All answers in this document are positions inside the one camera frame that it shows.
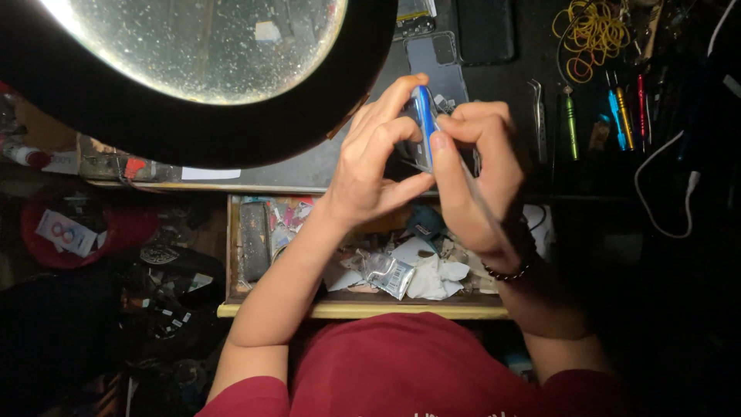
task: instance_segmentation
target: black wire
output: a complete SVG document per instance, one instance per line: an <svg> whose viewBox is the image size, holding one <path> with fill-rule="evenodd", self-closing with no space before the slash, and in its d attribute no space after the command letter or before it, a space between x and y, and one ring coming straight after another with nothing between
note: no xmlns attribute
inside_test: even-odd
<svg viewBox="0 0 741 417"><path fill-rule="evenodd" d="M541 210L543 210L543 217L541 217L540 221L533 227L528 230L528 232L532 232L535 229L538 229L540 225L545 223L545 218L548 216L548 212L545 210L545 207L541 206L540 204L536 204L537 207L540 207Z"/></svg>
<svg viewBox="0 0 741 417"><path fill-rule="evenodd" d="M556 47L556 66L558 67L558 73L561 74L561 78L563 78L563 81L571 87L571 83L566 78L566 75L563 73L563 68L561 68L561 48L563 47L564 42L566 42L566 34L569 30L571 30L572 27L574 27L574 24L577 20L579 20L580 17L584 14L585 11L589 8L589 6L594 3L594 0L587 1L587 4L582 7L581 10L579 10L578 13L574 15L574 18L569 22L568 26L566 27L566 30L563 31L563 35L561 36L561 39L558 41L558 46Z"/></svg>

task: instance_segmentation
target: yellow screwdriver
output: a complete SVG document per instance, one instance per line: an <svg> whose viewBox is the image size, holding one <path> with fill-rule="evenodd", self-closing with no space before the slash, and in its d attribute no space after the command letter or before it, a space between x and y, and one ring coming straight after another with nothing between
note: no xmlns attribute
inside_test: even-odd
<svg viewBox="0 0 741 417"><path fill-rule="evenodd" d="M617 86L617 88L615 88L615 94L617 95L617 108L620 111L620 119L622 119L625 139L626 142L628 142L628 150L633 151L636 146L635 144L633 144L633 131L631 130L631 119L628 116L628 108L625 106L625 93L622 91L622 88L620 88L619 84L617 83L617 73L613 71L612 75L615 77L615 85Z"/></svg>

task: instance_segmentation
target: blue screwdriver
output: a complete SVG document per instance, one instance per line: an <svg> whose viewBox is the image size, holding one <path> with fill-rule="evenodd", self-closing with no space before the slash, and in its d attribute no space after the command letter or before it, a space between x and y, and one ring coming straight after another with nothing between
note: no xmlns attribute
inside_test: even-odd
<svg viewBox="0 0 741 417"><path fill-rule="evenodd" d="M610 100L610 110L612 110L612 117L615 119L615 125L617 125L617 143L620 145L620 150L625 151L628 149L628 141L625 139L625 134L622 132L622 126L620 124L619 107L617 105L617 96L610 86L610 74L605 71L607 76L607 88L608 88L608 99Z"/></svg>

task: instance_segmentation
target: green screwdriver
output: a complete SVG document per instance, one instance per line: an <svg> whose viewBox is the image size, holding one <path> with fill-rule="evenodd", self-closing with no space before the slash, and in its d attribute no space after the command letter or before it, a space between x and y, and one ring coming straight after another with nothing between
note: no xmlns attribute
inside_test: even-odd
<svg viewBox="0 0 741 417"><path fill-rule="evenodd" d="M574 89L571 86L566 85L563 89L566 94L566 124L568 125L568 137L571 141L571 160L579 160L579 142L576 140L576 117L574 116L574 100L571 98L571 93Z"/></svg>

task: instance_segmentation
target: red container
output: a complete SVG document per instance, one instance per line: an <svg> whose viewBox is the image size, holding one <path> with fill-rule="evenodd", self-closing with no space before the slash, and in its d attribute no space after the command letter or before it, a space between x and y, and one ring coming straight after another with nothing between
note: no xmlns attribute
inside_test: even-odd
<svg viewBox="0 0 741 417"><path fill-rule="evenodd" d="M80 257L72 252L57 252L54 243L36 234L36 227L46 209L46 204L39 200L29 200L24 205L21 213L21 236L29 253L41 265L55 269L79 268L110 253L141 246L159 227L156 210L104 205L103 215L108 226L105 242L94 253Z"/></svg>

